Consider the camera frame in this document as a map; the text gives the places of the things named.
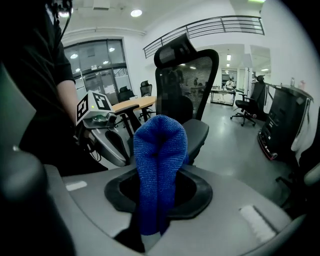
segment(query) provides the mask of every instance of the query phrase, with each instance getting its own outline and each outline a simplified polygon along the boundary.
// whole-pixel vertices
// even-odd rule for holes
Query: window
[[[119,103],[120,88],[130,85],[121,40],[78,43],[64,49],[70,61],[79,99],[87,91],[105,94],[112,105]]]
[[[76,46],[70,47],[64,50],[66,58],[71,64],[71,70],[74,76],[80,75],[80,61],[79,61],[79,52]]]
[[[82,70],[97,70],[109,64],[107,44],[105,41],[90,42],[79,45],[79,59]]]
[[[121,42],[119,40],[108,40],[108,48],[112,63],[125,62]]]

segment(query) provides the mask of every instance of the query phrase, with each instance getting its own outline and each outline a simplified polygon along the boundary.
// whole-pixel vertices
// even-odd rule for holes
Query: metal railing
[[[192,39],[211,34],[229,32],[253,33],[259,35],[265,34],[260,17],[232,15],[206,18],[178,27],[177,29],[164,34],[143,48],[144,55],[145,58],[154,55],[161,46],[184,33],[187,33],[189,38]]]

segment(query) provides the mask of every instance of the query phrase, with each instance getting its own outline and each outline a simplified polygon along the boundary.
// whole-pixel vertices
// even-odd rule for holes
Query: chair armrest
[[[249,97],[243,97],[243,98],[246,100],[249,100],[249,101],[255,101],[255,99],[253,99],[253,98],[249,98]]]
[[[242,100],[245,101],[245,97],[247,96],[246,94],[243,94],[243,93],[239,93],[239,95],[242,96]]]
[[[118,115],[122,115],[122,114],[126,114],[128,116],[128,118],[130,119],[130,123],[132,126],[132,129],[134,132],[136,132],[136,130],[138,130],[138,128],[141,126],[141,123],[139,122],[138,118],[136,117],[136,115],[134,114],[134,110],[139,108],[138,104],[134,104],[131,106],[127,106],[124,107],[118,111],[115,112],[115,114]]]

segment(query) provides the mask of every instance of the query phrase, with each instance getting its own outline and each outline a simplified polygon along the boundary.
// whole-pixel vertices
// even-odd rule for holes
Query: black equipment
[[[258,134],[263,152],[269,159],[285,160],[292,155],[291,146],[301,129],[303,119],[309,118],[313,98],[295,87],[276,86],[269,116]]]

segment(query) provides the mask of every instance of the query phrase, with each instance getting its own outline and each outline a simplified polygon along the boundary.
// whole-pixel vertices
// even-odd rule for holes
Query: ceiling
[[[214,49],[219,54],[219,66],[220,68],[227,68],[227,64],[230,64],[230,69],[243,69],[245,65],[243,64],[245,45],[244,44],[217,44],[212,46],[206,46],[197,49]],[[262,69],[269,69],[267,73],[271,72],[271,59],[270,59],[270,49],[265,47],[260,47],[256,45],[250,46],[252,65],[254,71],[260,71]],[[227,60],[227,55],[231,55],[231,60]]]
[[[190,0],[109,0],[109,10],[93,10],[94,0],[73,0],[73,14],[67,31],[84,27],[126,28],[138,31],[172,9],[197,4]],[[140,17],[131,17],[132,10],[142,10]],[[66,18],[60,18],[62,25]]]

